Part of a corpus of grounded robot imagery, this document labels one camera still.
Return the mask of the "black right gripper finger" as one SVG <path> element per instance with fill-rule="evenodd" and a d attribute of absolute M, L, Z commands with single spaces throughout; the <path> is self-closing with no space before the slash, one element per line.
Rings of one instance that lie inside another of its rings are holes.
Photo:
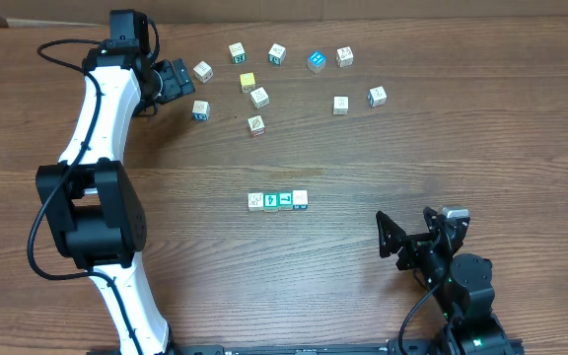
<path fill-rule="evenodd" d="M 407 237 L 406 232 L 382 211 L 377 212 L 376 220 L 379 231 L 380 257 L 385 258 L 398 253 L 404 245 L 404 239 Z"/>
<path fill-rule="evenodd" d="M 432 242 L 449 240 L 447 234 L 446 219 L 450 213 L 450 208 L 444 206 L 440 212 L 426 206 L 423 209 L 423 216 L 429 232 L 429 240 Z"/>

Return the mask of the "yellow S wooden block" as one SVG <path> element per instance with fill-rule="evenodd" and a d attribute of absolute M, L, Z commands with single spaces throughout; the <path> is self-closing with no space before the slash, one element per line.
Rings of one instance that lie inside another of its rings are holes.
<path fill-rule="evenodd" d="M 260 109 L 270 103 L 270 98 L 263 87 L 257 88 L 250 92 L 250 98 L 253 105 Z"/>

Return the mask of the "cream block red letter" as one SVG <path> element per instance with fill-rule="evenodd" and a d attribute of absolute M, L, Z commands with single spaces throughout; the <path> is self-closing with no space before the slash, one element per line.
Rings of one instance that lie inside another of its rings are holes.
<path fill-rule="evenodd" d="M 260 115 L 249 118 L 248 126 L 252 137 L 256 137 L 265 133 L 265 125 Z"/>

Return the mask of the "mint green top block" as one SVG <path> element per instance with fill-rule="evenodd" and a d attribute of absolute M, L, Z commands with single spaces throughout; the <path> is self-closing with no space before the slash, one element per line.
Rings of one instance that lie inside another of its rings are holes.
<path fill-rule="evenodd" d="M 280 210 L 293 209 L 293 193 L 291 191 L 281 191 L 278 193 L 278 208 Z"/>

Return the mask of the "green top wooden block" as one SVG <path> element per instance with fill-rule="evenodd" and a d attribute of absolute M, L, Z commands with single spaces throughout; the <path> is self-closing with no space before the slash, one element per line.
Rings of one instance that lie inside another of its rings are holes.
<path fill-rule="evenodd" d="M 279 210 L 279 201 L 277 192 L 263 193 L 263 209 L 265 212 L 277 212 Z"/>

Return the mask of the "green R wooden block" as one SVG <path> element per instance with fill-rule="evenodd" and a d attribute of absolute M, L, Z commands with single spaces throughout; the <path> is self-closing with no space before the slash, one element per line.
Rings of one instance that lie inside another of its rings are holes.
<path fill-rule="evenodd" d="M 263 211 L 264 210 L 264 193 L 249 192 L 248 193 L 248 210 Z"/>

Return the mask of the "cream turtle wooden block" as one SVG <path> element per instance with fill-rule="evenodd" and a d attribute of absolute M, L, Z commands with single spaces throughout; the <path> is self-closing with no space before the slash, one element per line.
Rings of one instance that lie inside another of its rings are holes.
<path fill-rule="evenodd" d="M 333 98 L 333 114 L 345 115 L 349 109 L 349 98 L 343 96 L 335 96 Z"/>

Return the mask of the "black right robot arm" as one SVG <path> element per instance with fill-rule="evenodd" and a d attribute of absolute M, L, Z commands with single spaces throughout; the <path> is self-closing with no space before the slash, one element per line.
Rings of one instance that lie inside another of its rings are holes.
<path fill-rule="evenodd" d="M 430 354 L 504 354 L 518 352 L 492 311 L 495 291 L 492 262 L 473 253 L 460 253 L 470 214 L 465 208 L 423 209 L 428 231 L 391 234 L 397 252 L 396 267 L 423 276 L 426 294 L 412 307 L 398 333 L 402 353 L 404 332 L 416 311 L 430 298 L 436 300 L 446 324 L 430 341 Z"/>

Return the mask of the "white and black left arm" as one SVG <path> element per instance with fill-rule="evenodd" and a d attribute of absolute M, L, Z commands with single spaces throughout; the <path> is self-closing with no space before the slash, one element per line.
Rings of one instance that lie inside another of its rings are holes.
<path fill-rule="evenodd" d="M 91 279 L 104 299 L 119 336 L 117 353 L 180 354 L 144 270 L 147 221 L 122 158 L 131 118 L 194 86 L 180 59 L 87 61 L 77 70 L 86 94 L 74 135 L 57 164 L 39 167 L 35 176 L 41 207 L 28 240 L 30 267 L 56 278 L 34 254 L 38 227 L 47 221 L 58 252 L 78 269 L 72 276 Z"/>

